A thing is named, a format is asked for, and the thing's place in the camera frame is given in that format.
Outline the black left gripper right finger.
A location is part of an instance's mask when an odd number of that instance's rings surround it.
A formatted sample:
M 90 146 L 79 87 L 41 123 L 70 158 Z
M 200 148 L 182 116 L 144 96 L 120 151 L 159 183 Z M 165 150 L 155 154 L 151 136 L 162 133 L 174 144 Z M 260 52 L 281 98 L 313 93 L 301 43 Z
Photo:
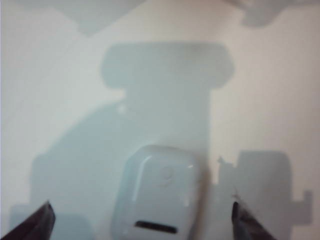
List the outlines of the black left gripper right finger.
M 234 240 L 275 240 L 256 220 L 246 203 L 235 193 L 231 211 L 232 235 Z

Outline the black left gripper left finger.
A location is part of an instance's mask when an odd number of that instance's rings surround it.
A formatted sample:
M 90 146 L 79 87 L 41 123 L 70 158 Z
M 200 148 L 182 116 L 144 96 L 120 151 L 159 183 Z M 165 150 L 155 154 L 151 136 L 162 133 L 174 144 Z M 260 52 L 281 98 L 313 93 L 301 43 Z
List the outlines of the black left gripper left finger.
M 47 200 L 24 221 L 5 234 L 1 240 L 49 240 L 56 222 L 56 215 Z

